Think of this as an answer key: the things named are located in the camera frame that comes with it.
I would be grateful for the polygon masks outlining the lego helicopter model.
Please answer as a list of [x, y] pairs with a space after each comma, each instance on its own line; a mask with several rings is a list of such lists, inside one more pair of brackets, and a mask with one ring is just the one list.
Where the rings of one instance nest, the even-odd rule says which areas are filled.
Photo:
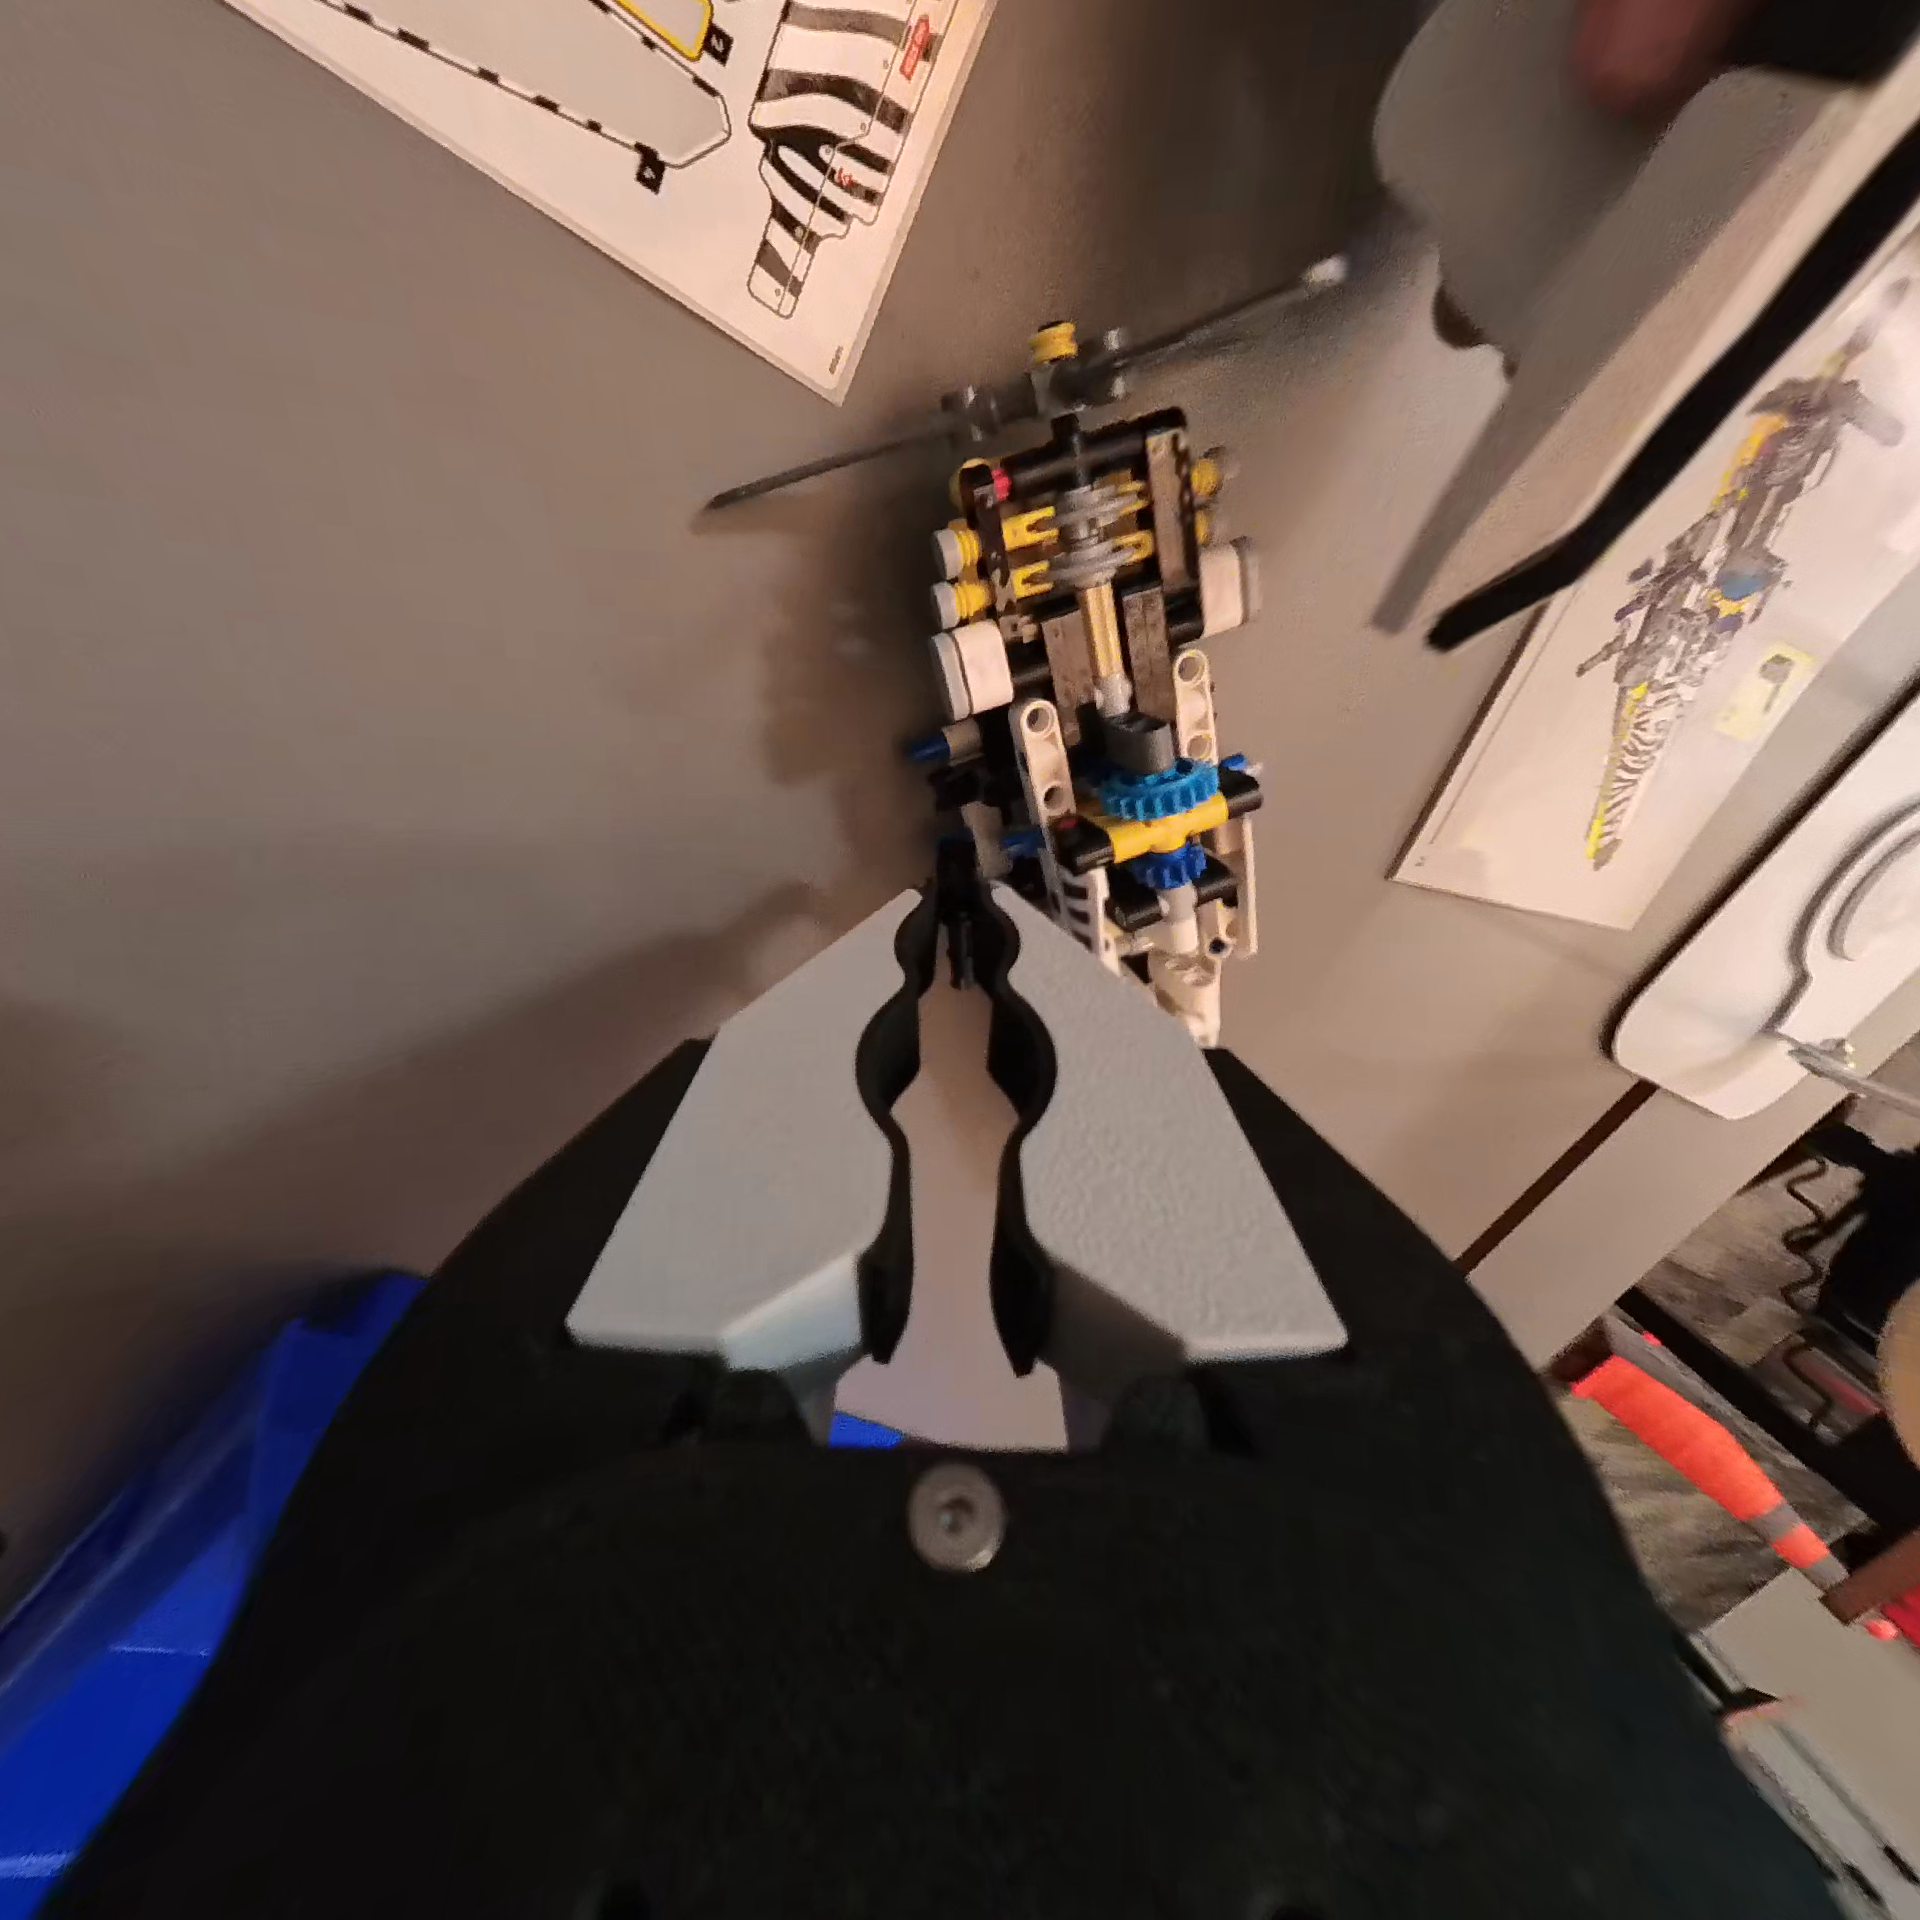
[[1006, 884], [1201, 1048], [1261, 941], [1267, 801], [1213, 702], [1208, 645], [1258, 597], [1221, 483], [1178, 406], [959, 464], [934, 530], [943, 722], [908, 746], [943, 884]]

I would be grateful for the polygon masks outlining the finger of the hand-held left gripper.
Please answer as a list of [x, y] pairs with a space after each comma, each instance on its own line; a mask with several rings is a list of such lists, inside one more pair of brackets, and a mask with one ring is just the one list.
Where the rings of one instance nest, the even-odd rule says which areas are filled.
[[1602, 503], [1634, 454], [1693, 384], [1736, 343], [1804, 261], [1821, 231], [1916, 126], [1916, 60], [1866, 86], [1847, 129], [1831, 129], [1824, 169], [1792, 219], [1747, 226], [1766, 248], [1738, 280], [1699, 269], [1588, 379], [1518, 375], [1461, 454], [1389, 576], [1373, 623], [1430, 632], [1445, 613], [1544, 556]]
[[1611, 114], [1570, 26], [1424, 26], [1373, 153], [1437, 280], [1510, 372], [1588, 379], [1699, 272], [1738, 280], [1792, 219], [1862, 80], [1734, 63], [1677, 107]]

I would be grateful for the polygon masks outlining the white laptop stand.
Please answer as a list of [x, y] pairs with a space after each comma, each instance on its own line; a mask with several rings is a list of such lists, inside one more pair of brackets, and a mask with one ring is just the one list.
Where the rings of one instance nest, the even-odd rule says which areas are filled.
[[1858, 1037], [1916, 979], [1916, 702], [1782, 829], [1612, 1020], [1611, 1059], [1712, 1116], [1807, 1080], [1916, 1110]]

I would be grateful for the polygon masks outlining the black lego connector piece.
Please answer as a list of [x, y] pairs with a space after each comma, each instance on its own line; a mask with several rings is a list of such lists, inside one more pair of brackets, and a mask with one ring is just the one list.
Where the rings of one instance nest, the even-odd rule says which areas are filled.
[[930, 876], [934, 921], [944, 938], [947, 979], [956, 991], [991, 985], [998, 932], [991, 880], [971, 838], [943, 833]]

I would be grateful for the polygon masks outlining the instruction booklet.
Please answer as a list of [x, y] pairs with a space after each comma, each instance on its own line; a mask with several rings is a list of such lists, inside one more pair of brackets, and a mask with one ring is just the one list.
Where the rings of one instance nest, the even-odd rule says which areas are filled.
[[1916, 232], [1538, 613], [1395, 880], [1630, 927], [1916, 565]]

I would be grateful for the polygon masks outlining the blue plastic bin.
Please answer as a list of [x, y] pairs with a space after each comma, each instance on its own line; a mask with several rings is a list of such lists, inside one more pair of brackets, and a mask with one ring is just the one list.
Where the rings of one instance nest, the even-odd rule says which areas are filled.
[[428, 1283], [286, 1316], [3, 1625], [3, 1913], [34, 1917], [191, 1698], [298, 1477]]

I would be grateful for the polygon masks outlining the orange traffic cone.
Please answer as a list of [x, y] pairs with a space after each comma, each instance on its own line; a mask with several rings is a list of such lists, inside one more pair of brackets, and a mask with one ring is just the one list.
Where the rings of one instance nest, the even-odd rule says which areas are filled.
[[1761, 1465], [1706, 1408], [1612, 1354], [1570, 1379], [1570, 1395], [1602, 1407], [1626, 1431], [1712, 1498], [1734, 1522], [1812, 1580], [1824, 1606], [1879, 1643], [1916, 1646], [1916, 1531], [1909, 1529], [1858, 1566], [1812, 1531]]

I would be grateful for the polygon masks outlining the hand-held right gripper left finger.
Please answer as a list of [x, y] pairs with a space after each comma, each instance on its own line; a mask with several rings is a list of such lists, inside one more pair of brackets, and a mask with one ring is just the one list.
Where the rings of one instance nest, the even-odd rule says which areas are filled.
[[864, 1093], [858, 1049], [895, 1000], [919, 1037], [898, 937], [925, 906], [887, 897], [711, 1036], [566, 1312], [578, 1345], [772, 1373], [828, 1440], [841, 1379], [879, 1350], [861, 1261], [895, 1211], [898, 1090]]

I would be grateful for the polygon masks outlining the zebra sticker sheet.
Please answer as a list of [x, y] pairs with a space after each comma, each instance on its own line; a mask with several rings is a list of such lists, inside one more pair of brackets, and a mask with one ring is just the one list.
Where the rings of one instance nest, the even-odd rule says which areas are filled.
[[232, 2], [844, 401], [991, 2]]

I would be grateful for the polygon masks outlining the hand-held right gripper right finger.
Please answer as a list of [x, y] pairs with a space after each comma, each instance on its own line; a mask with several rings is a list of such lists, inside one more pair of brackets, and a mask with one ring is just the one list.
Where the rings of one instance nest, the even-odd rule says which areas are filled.
[[1006, 884], [981, 886], [976, 983], [987, 1070], [1011, 1115], [991, 1316], [1011, 1372], [1052, 1373], [1067, 1445], [1097, 1445], [1144, 1379], [1347, 1345], [1178, 1020]]

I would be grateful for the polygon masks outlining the grey lego rotor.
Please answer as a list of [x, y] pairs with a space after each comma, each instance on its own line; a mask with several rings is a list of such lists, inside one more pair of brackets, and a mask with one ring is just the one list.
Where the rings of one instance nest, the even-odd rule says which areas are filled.
[[1109, 333], [1099, 333], [1090, 346], [1070, 343], [1064, 355], [1051, 362], [1042, 358], [1042, 343], [1030, 342], [1030, 365], [1020, 372], [989, 384], [969, 381], [954, 387], [940, 398], [936, 414], [909, 429], [763, 471], [752, 482], [711, 492], [699, 509], [724, 514], [832, 471], [934, 447], [944, 451], [975, 451], [1027, 422], [1112, 409], [1127, 397], [1130, 381], [1138, 375], [1219, 355], [1274, 330], [1283, 315], [1347, 286], [1350, 264], [1353, 258], [1347, 251], [1328, 254], [1313, 258], [1297, 276], [1267, 286], [1227, 307], [1213, 307], [1186, 323], [1167, 327], [1138, 342], [1124, 327], [1112, 327]]

